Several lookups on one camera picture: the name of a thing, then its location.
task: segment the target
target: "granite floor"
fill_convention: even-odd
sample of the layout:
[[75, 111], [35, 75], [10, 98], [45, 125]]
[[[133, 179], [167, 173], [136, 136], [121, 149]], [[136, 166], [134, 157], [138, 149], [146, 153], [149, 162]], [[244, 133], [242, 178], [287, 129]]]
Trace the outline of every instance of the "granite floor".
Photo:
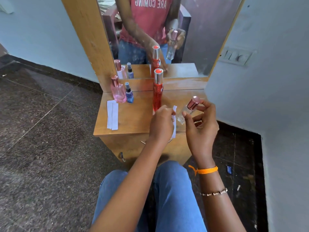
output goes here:
[[[93, 136], [100, 86], [6, 60], [0, 96], [0, 231], [87, 231], [100, 182], [123, 168]], [[245, 228], [256, 231], [253, 140], [220, 126], [213, 155]], [[198, 177], [188, 173], [204, 215]]]

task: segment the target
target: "orange wristband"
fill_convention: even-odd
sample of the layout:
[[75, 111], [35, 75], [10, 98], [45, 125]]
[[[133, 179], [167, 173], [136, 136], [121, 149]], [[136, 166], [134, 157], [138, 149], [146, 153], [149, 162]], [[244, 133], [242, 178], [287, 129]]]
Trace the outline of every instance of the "orange wristband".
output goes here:
[[218, 166], [210, 168], [210, 169], [195, 169], [193, 166], [189, 165], [189, 168], [193, 169], [195, 175], [196, 174], [208, 174], [208, 173], [214, 173], [218, 171]]

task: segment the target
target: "bottle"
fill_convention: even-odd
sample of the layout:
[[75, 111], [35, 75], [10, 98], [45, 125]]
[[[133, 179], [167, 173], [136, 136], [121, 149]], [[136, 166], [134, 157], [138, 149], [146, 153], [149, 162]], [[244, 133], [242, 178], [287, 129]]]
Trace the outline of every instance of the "bottle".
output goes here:
[[180, 113], [177, 114], [176, 119], [183, 125], [185, 120], [184, 116], [182, 115], [182, 112], [185, 111], [188, 114], [191, 114], [195, 111], [197, 105], [200, 103], [200, 98], [198, 96], [194, 96], [190, 102], [184, 106], [184, 108], [180, 111]]
[[134, 78], [134, 73], [132, 72], [131, 63], [127, 63], [127, 66], [128, 66], [128, 72], [127, 72], [128, 78], [129, 79], [133, 79]]
[[125, 83], [126, 86], [126, 97], [127, 97], [127, 101], [128, 103], [133, 103], [134, 101], [134, 97], [133, 97], [133, 91], [131, 91], [131, 88], [129, 86], [129, 82]]
[[116, 66], [118, 78], [119, 79], [126, 79], [127, 78], [127, 74], [126, 74], [126, 71], [124, 70], [124, 68], [121, 66], [120, 60], [119, 59], [115, 59], [114, 63], [115, 63], [115, 66]]
[[151, 77], [155, 77], [155, 70], [157, 68], [160, 68], [161, 62], [160, 62], [160, 46], [154, 45], [152, 47], [152, 63], [151, 63]]
[[177, 34], [178, 31], [173, 30], [172, 31], [172, 37], [168, 42], [168, 51], [166, 54], [166, 59], [168, 60], [173, 60], [174, 59], [174, 55], [175, 55], [175, 43], [176, 43], [176, 39], [177, 39]]
[[127, 101], [125, 87], [118, 82], [118, 76], [112, 76], [111, 90], [116, 102], [125, 103]]
[[152, 97], [153, 114], [161, 107], [163, 93], [163, 70], [157, 68], [154, 70], [154, 86]]

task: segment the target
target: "blue jeans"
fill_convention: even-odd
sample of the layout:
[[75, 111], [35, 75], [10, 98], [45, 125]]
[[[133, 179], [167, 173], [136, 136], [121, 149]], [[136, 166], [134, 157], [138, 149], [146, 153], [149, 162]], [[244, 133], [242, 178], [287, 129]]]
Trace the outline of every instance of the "blue jeans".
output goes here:
[[[128, 173], [114, 170], [102, 181], [92, 223]], [[187, 170], [176, 161], [161, 164], [154, 174], [156, 201], [156, 231], [207, 231], [192, 191]], [[148, 232], [146, 213], [143, 211], [136, 231]]]
[[[165, 62], [171, 63], [170, 60], [166, 59], [168, 45], [163, 44], [160, 46], [160, 49], [164, 55]], [[120, 60], [122, 65], [127, 63], [150, 64], [145, 49], [134, 46], [132, 43], [123, 40], [119, 41], [118, 59]]]

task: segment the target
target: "perfume bottle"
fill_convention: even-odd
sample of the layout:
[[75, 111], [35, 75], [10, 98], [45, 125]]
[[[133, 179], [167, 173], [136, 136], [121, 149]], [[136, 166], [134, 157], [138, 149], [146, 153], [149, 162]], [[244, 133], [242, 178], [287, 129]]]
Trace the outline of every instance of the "perfume bottle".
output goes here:
[[127, 78], [126, 71], [121, 66], [120, 60], [119, 59], [115, 59], [114, 63], [115, 63], [115, 66], [116, 66], [118, 78], [119, 79], [126, 79]]
[[175, 55], [175, 43], [176, 43], [176, 39], [177, 39], [177, 34], [178, 31], [173, 30], [172, 31], [172, 37], [168, 42], [168, 52], [166, 55], [166, 59], [168, 60], [173, 60], [174, 59], [174, 55]]
[[118, 76], [112, 76], [111, 90], [116, 102], [125, 103], [127, 101], [125, 87], [118, 82]]
[[153, 86], [153, 97], [152, 97], [152, 108], [153, 112], [156, 112], [161, 107], [163, 93], [163, 70], [157, 68], [154, 71], [154, 86]]
[[200, 103], [200, 98], [198, 96], [194, 96], [190, 102], [184, 106], [184, 108], [180, 111], [180, 113], [177, 114], [176, 119], [183, 125], [185, 120], [182, 115], [182, 112], [185, 111], [188, 114], [191, 114], [195, 111], [197, 105]]
[[151, 63], [151, 77], [155, 77], [155, 70], [160, 68], [160, 46], [155, 45], [152, 47], [152, 63]]
[[133, 79], [134, 78], [134, 73], [132, 72], [132, 66], [131, 66], [131, 63], [127, 63], [127, 66], [128, 66], [128, 78], [129, 79]]
[[133, 103], [134, 101], [134, 97], [133, 97], [133, 91], [131, 91], [131, 88], [129, 86], [129, 82], [125, 83], [126, 86], [126, 97], [127, 97], [127, 101], [128, 103]]

